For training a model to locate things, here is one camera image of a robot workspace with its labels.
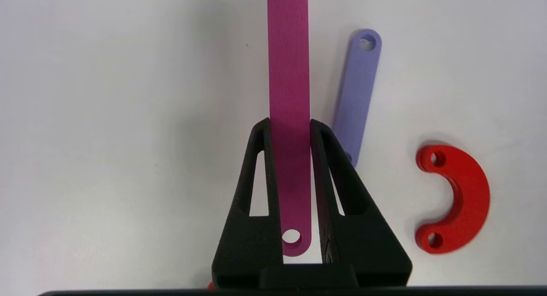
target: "pink bar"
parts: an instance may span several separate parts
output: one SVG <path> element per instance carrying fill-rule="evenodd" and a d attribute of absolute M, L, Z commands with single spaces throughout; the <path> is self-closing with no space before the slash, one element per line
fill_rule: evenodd
<path fill-rule="evenodd" d="M 309 44 L 307 0 L 268 0 L 270 119 L 276 165 L 283 254 L 296 257 L 311 243 L 309 162 Z"/>

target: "white background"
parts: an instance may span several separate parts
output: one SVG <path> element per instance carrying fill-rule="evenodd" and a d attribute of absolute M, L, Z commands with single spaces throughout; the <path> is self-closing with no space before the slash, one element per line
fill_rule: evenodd
<path fill-rule="evenodd" d="M 332 123 L 350 34 L 383 39 L 357 170 L 410 285 L 547 284 L 546 21 L 547 0 L 309 0 L 315 119 Z M 0 0 L 2 294 L 207 285 L 267 116 L 266 0 Z M 442 256 L 414 242 L 451 205 L 416 167 L 428 140 L 476 158 L 492 194 Z"/>

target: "red curved link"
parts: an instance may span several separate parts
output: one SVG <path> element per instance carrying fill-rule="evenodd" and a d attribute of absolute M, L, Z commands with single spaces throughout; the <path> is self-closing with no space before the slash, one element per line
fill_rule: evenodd
<path fill-rule="evenodd" d="M 455 251 L 480 231 L 490 207 L 490 189 L 479 164 L 451 146 L 425 146 L 416 154 L 418 167 L 444 176 L 454 191 L 453 206 L 443 220 L 416 231 L 416 244 L 438 254 Z"/>

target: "circular hole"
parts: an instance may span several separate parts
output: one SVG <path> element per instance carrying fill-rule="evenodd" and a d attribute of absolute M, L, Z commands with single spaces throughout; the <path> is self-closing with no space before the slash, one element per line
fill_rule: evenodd
<path fill-rule="evenodd" d="M 443 245 L 443 236 L 441 236 L 439 233 L 430 233 L 427 236 L 427 240 L 431 248 L 439 248 L 441 245 Z"/>
<path fill-rule="evenodd" d="M 300 240 L 300 232 L 290 229 L 285 231 L 281 238 L 283 238 L 283 241 L 286 243 L 297 243 Z"/>
<path fill-rule="evenodd" d="M 371 35 L 364 35 L 359 39 L 359 46 L 366 51 L 371 51 L 376 46 L 376 40 Z"/>
<path fill-rule="evenodd" d="M 441 168 L 446 163 L 446 156 L 443 152 L 434 152 L 431 154 L 431 163 L 437 167 Z"/>

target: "hole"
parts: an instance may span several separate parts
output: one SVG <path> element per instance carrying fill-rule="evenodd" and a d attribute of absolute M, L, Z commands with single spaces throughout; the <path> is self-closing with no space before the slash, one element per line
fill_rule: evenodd
<path fill-rule="evenodd" d="M 439 248 L 441 245 L 443 245 L 443 236 L 441 236 L 439 233 L 430 233 L 429 236 L 427 236 L 427 240 L 429 241 L 429 246 L 431 248 Z"/>
<path fill-rule="evenodd" d="M 446 163 L 446 156 L 443 152 L 434 152 L 431 154 L 431 163 L 437 167 L 441 168 Z"/>
<path fill-rule="evenodd" d="M 268 216 L 268 195 L 266 193 L 266 167 L 264 166 L 264 152 L 256 156 L 254 170 L 253 194 L 250 199 L 249 216 Z"/>
<path fill-rule="evenodd" d="M 300 232 L 294 229 L 290 229 L 285 231 L 281 238 L 283 238 L 283 241 L 285 241 L 286 243 L 297 244 L 300 241 Z"/>
<path fill-rule="evenodd" d="M 376 40 L 371 35 L 364 35 L 359 39 L 359 46 L 366 51 L 371 51 L 376 46 Z"/>
<path fill-rule="evenodd" d="M 342 216 L 346 216 L 346 214 L 344 213 L 344 208 L 342 207 L 342 203 L 340 203 L 340 197 L 338 196 L 338 190 L 336 189 L 336 184 L 334 183 L 334 179 L 332 178 L 332 173 L 330 173 L 330 182 L 332 183 L 332 188 L 334 189 L 334 198 L 336 198 L 336 206 L 338 206 L 338 214 Z"/>

